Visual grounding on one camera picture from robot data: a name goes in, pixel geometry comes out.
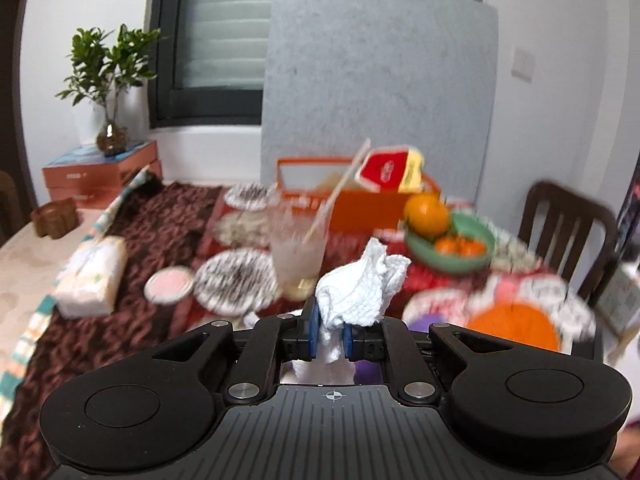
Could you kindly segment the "small tangerine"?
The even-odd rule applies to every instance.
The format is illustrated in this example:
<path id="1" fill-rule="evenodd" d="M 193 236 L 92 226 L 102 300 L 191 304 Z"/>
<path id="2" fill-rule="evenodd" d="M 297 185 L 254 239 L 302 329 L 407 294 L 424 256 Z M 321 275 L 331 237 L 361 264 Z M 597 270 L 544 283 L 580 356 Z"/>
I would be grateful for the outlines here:
<path id="1" fill-rule="evenodd" d="M 443 236 L 436 240 L 434 249 L 442 255 L 457 255 L 460 250 L 460 240 L 456 236 Z"/>
<path id="2" fill-rule="evenodd" d="M 461 258 L 480 258 L 487 252 L 487 246 L 482 240 L 459 237 L 457 240 L 458 255 Z"/>

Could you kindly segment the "dark wooden chair right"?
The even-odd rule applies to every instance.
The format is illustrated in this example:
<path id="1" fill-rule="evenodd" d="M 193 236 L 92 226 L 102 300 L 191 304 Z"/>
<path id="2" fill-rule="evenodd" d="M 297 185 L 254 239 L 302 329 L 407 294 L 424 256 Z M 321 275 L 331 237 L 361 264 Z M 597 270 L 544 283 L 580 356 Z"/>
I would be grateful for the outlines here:
<path id="1" fill-rule="evenodd" d="M 604 203 L 575 193 L 552 180 L 537 181 L 526 195 L 518 230 L 518 238 L 528 248 L 532 247 L 534 224 L 541 208 L 546 210 L 546 215 L 534 253 L 567 283 L 577 269 L 592 228 L 600 226 L 603 230 L 596 258 L 577 291 L 582 300 L 592 304 L 592 296 L 603 278 L 605 266 L 614 254 L 617 223 L 612 210 Z"/>

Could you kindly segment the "round pink white coaster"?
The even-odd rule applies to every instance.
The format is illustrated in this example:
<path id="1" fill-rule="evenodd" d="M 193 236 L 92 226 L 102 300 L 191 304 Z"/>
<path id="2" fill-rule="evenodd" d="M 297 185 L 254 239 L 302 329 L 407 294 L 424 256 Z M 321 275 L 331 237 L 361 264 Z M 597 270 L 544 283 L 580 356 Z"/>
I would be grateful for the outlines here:
<path id="1" fill-rule="evenodd" d="M 168 266 L 155 272 L 144 285 L 145 299 L 152 304 L 172 306 L 190 295 L 194 273 L 186 266 Z"/>

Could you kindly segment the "stacked brown gift boxes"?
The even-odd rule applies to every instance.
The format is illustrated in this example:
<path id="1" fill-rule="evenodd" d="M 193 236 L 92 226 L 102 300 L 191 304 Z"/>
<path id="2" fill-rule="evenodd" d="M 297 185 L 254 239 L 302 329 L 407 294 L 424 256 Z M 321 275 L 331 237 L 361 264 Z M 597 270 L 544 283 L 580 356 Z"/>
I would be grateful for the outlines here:
<path id="1" fill-rule="evenodd" d="M 51 200 L 72 198 L 80 209 L 105 209 L 146 166 L 163 177 L 155 141 L 134 142 L 113 157 L 95 145 L 81 145 L 49 162 L 42 174 Z"/>

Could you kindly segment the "small brown wooden holder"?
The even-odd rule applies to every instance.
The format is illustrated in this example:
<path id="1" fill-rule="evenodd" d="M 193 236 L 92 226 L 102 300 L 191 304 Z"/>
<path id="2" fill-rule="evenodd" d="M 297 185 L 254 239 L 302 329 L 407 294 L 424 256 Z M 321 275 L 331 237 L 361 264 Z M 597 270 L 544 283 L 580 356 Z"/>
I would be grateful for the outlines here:
<path id="1" fill-rule="evenodd" d="M 79 226 L 76 203 L 72 198 L 55 200 L 34 209 L 30 213 L 38 237 L 58 240 Z"/>

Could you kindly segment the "white tissue pack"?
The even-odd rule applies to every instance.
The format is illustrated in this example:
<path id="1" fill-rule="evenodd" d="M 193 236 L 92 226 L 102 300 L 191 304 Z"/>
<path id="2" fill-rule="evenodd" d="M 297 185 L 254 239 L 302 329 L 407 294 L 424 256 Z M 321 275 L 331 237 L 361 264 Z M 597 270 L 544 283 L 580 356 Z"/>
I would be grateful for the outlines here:
<path id="1" fill-rule="evenodd" d="M 127 264 L 126 240 L 104 236 L 85 240 L 58 277 L 53 292 L 63 318 L 110 315 Z"/>

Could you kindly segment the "purple cloth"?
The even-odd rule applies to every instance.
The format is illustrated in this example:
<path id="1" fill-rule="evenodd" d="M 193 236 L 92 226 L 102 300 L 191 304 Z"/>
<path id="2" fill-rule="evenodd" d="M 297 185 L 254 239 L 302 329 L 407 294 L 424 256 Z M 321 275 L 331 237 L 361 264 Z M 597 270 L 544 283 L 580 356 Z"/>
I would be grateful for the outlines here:
<path id="1" fill-rule="evenodd" d="M 420 352 L 421 359 L 426 366 L 432 368 L 434 361 L 433 348 L 428 330 L 434 323 L 442 322 L 439 314 L 418 314 L 413 318 L 406 315 L 402 324 L 407 332 L 412 333 L 413 345 Z M 372 327 L 353 327 L 352 356 L 359 356 L 355 361 L 354 382 L 356 385 L 389 384 L 390 374 L 387 373 L 385 363 L 388 361 L 387 337 L 380 324 Z"/>

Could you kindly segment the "large orange fruit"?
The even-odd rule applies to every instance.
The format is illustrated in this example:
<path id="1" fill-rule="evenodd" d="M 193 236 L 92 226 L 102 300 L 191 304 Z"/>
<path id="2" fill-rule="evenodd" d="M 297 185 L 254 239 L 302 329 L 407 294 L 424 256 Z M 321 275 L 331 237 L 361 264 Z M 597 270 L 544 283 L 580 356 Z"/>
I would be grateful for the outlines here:
<path id="1" fill-rule="evenodd" d="M 404 207 L 405 224 L 420 237 L 434 240 L 445 235 L 450 228 L 450 212 L 437 195 L 422 193 L 411 195 Z"/>

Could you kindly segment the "pale drinking straw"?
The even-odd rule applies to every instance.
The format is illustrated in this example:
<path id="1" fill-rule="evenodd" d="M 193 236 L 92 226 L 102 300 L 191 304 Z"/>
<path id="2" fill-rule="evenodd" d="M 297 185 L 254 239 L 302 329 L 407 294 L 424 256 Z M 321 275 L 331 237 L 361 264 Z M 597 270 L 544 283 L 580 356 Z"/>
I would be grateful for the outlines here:
<path id="1" fill-rule="evenodd" d="M 330 196 L 319 207 L 318 212 L 314 217 L 314 222 L 311 223 L 309 230 L 306 232 L 305 236 L 303 237 L 304 244 L 306 244 L 308 240 L 310 240 L 311 237 L 314 236 L 314 231 L 318 229 L 320 224 L 324 221 L 324 219 L 326 218 L 330 210 L 333 208 L 333 205 L 337 200 L 337 197 L 341 194 L 347 182 L 352 178 L 355 171 L 362 164 L 363 159 L 370 152 L 370 148 L 371 148 L 371 140 L 370 139 L 364 140 L 363 144 L 360 145 L 359 150 L 352 158 L 352 161 L 350 162 L 348 168 L 343 172 L 341 179 L 338 180 L 337 185 L 335 185 L 335 188 L 331 192 Z"/>

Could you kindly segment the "orange silicone round mat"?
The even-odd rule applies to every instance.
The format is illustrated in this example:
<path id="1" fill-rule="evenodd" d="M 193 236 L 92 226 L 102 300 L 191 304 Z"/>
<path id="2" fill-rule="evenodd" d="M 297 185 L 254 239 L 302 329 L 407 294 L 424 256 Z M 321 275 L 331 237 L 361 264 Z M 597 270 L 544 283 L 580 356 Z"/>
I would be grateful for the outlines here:
<path id="1" fill-rule="evenodd" d="M 470 318 L 466 327 L 474 332 L 518 344 L 555 352 L 561 350 L 561 338 L 551 318 L 524 302 L 497 302 L 488 310 Z"/>

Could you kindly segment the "grey felt board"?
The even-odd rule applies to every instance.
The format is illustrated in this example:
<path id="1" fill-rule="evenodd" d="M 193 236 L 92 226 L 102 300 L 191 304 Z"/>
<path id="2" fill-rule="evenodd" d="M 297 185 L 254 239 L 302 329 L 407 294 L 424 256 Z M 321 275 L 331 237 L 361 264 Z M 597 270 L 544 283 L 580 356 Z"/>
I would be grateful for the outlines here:
<path id="1" fill-rule="evenodd" d="M 497 10 L 478 0 L 272 0 L 260 178 L 285 157 L 410 145 L 475 200 L 497 81 Z"/>

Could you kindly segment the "potted green plant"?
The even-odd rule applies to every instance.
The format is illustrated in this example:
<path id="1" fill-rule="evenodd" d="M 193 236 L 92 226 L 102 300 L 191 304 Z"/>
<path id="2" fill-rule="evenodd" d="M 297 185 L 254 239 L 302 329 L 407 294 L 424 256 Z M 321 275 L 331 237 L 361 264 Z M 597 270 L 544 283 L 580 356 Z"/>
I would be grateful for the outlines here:
<path id="1" fill-rule="evenodd" d="M 125 24 L 112 32 L 101 27 L 78 28 L 72 37 L 68 55 L 72 72 L 56 97 L 70 99 L 73 106 L 90 101 L 102 110 L 96 147 L 106 157 L 127 151 L 129 132 L 118 119 L 119 98 L 156 78 L 150 56 L 163 39 L 158 28 L 144 30 Z"/>

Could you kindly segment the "orange storage box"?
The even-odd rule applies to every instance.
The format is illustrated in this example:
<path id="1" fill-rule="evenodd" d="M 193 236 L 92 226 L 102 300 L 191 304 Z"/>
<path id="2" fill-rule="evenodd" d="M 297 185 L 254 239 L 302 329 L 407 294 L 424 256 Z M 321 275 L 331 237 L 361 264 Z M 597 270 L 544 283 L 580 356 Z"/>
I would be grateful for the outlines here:
<path id="1" fill-rule="evenodd" d="M 278 188 L 288 194 L 326 200 L 349 164 L 350 159 L 346 157 L 280 158 L 277 161 Z M 355 181 L 355 174 L 333 205 L 330 220 L 333 233 L 371 234 L 396 229 L 404 218 L 405 203 L 411 195 L 440 194 L 439 185 L 426 173 L 424 165 L 422 188 L 415 193 L 370 192 Z"/>

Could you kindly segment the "white pink plush bunny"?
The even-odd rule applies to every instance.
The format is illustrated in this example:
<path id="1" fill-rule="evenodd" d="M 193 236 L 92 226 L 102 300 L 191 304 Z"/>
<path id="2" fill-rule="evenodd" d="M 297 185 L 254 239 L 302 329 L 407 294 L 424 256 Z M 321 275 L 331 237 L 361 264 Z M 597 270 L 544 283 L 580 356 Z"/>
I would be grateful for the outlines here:
<path id="1" fill-rule="evenodd" d="M 583 341 L 596 334 L 590 307 L 556 275 L 502 276 L 492 291 L 497 302 L 524 302 L 544 312 L 563 340 Z"/>

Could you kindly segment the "glass cup with drink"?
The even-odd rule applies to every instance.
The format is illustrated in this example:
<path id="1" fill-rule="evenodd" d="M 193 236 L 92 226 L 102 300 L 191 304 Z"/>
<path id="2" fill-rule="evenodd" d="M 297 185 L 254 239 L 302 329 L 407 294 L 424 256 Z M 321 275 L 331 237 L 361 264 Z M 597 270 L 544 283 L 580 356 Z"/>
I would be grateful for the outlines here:
<path id="1" fill-rule="evenodd" d="M 330 214 L 316 223 L 324 206 L 319 197 L 272 188 L 267 200 L 268 243 L 281 295 L 303 301 L 314 294 L 326 243 Z"/>

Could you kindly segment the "red yellow plush toy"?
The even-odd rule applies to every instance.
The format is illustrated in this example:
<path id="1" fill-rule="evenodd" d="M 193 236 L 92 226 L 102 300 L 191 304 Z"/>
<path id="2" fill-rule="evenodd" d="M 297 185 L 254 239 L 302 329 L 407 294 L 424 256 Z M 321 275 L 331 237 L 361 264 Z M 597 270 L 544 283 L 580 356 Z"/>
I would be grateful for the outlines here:
<path id="1" fill-rule="evenodd" d="M 413 146 L 388 146 L 370 151 L 355 181 L 370 192 L 415 193 L 422 188 L 423 154 Z"/>

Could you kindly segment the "dark framed window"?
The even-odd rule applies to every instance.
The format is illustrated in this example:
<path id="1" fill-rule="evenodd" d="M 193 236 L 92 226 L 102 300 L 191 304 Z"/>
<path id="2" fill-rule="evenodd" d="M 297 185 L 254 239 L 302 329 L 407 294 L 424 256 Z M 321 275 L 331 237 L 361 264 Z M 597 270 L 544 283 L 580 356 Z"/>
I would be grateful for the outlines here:
<path id="1" fill-rule="evenodd" d="M 257 126 L 272 0 L 151 0 L 152 128 Z"/>

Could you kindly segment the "white wall switch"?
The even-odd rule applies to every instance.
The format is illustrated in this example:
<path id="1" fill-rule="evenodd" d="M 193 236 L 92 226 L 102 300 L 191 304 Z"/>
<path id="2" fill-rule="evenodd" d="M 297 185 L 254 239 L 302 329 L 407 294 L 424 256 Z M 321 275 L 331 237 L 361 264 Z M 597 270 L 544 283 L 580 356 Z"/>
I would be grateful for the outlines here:
<path id="1" fill-rule="evenodd" d="M 511 75 L 531 84 L 535 73 L 536 58 L 532 52 L 522 48 L 513 50 Z"/>

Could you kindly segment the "white knitted cloth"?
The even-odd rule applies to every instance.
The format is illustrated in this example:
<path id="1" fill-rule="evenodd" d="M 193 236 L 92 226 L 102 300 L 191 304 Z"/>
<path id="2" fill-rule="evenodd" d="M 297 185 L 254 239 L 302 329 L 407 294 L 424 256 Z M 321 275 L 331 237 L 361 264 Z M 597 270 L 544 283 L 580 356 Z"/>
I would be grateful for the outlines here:
<path id="1" fill-rule="evenodd" d="M 372 237 L 358 260 L 322 276 L 314 293 L 320 315 L 317 355 L 309 362 L 294 361 L 282 382 L 351 385 L 356 364 L 346 359 L 343 330 L 380 322 L 400 292 L 410 264 L 409 258 L 389 254 L 387 246 Z"/>

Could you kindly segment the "green fruit bowl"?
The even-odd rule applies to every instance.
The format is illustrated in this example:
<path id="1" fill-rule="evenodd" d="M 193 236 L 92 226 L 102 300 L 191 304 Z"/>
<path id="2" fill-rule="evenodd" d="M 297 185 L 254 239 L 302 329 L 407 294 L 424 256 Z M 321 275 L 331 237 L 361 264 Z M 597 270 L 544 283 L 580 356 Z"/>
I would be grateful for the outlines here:
<path id="1" fill-rule="evenodd" d="M 488 268 L 496 248 L 495 235 L 472 214 L 450 214 L 449 229 L 426 238 L 405 228 L 405 243 L 416 261 L 450 275 L 468 275 Z"/>

